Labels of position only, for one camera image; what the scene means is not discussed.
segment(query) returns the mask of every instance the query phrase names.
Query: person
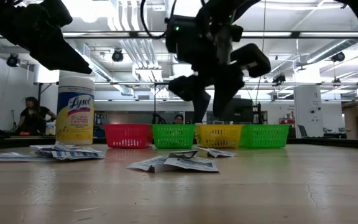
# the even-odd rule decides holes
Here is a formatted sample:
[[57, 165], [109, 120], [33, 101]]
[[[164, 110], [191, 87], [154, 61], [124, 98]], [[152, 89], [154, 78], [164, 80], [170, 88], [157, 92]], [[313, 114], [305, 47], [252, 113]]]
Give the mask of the person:
[[26, 109], [20, 114], [20, 122], [17, 132], [28, 132], [30, 135], [45, 133], [46, 115], [50, 116], [50, 121], [56, 120], [56, 115], [50, 109], [40, 106], [35, 97], [25, 99]]
[[178, 114], [175, 116], [175, 122], [174, 124], [183, 124], [183, 115], [182, 114]]

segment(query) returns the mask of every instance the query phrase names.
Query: chair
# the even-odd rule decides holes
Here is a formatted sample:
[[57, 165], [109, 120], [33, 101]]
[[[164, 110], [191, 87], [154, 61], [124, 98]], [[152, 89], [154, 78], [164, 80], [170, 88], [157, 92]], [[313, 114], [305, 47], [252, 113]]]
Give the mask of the chair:
[[306, 132], [306, 129], [303, 125], [298, 125], [299, 131], [301, 132], [302, 138], [308, 138], [308, 133]]

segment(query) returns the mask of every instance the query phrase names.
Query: red basket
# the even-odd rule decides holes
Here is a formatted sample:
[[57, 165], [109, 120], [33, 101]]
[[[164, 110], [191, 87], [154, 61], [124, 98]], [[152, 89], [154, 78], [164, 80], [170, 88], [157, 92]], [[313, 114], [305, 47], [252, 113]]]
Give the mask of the red basket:
[[105, 124], [104, 131], [111, 148], [143, 149], [153, 141], [149, 124]]

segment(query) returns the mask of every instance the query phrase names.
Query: computer monitor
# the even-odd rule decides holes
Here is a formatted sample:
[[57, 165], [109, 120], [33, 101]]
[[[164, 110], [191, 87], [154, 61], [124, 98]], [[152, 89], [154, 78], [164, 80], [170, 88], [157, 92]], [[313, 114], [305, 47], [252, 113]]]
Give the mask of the computer monitor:
[[254, 107], [252, 100], [233, 98], [226, 106], [223, 115], [224, 121], [233, 121], [235, 124], [254, 122]]

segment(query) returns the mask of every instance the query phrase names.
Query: table surface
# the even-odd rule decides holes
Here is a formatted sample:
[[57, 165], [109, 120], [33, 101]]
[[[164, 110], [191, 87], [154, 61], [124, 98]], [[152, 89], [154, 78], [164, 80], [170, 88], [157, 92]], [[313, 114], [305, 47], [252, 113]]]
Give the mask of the table surface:
[[160, 151], [94, 148], [107, 158], [0, 162], [0, 223], [358, 224], [358, 149], [235, 150], [219, 173], [150, 174], [126, 167]]

